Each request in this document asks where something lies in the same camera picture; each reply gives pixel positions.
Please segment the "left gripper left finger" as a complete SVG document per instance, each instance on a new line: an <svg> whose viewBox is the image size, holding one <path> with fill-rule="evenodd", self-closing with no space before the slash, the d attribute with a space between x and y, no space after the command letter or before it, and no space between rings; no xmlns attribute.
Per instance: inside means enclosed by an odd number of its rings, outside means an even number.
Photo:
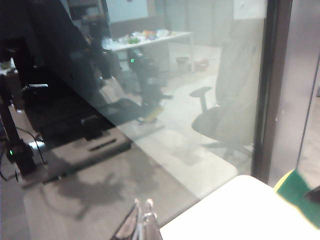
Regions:
<svg viewBox="0 0 320 240"><path fill-rule="evenodd" d="M111 240L137 240L139 235L139 223L141 220L142 208L138 199L134 200L134 204L124 217L112 237Z"/></svg>

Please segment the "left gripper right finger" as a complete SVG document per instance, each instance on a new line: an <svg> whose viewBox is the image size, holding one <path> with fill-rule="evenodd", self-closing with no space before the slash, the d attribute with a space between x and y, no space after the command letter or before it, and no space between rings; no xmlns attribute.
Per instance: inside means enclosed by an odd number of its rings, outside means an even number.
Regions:
<svg viewBox="0 0 320 240"><path fill-rule="evenodd" d="M160 240L161 232L157 221L157 214L154 210L154 203L151 198L145 201L144 214L142 215L142 240Z"/></svg>

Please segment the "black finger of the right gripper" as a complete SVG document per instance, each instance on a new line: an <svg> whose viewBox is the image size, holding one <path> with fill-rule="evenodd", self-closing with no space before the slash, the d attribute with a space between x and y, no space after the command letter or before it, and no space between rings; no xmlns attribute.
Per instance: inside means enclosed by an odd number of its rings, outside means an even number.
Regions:
<svg viewBox="0 0 320 240"><path fill-rule="evenodd" d="M320 186L308 191L304 198L312 202L320 202Z"/></svg>

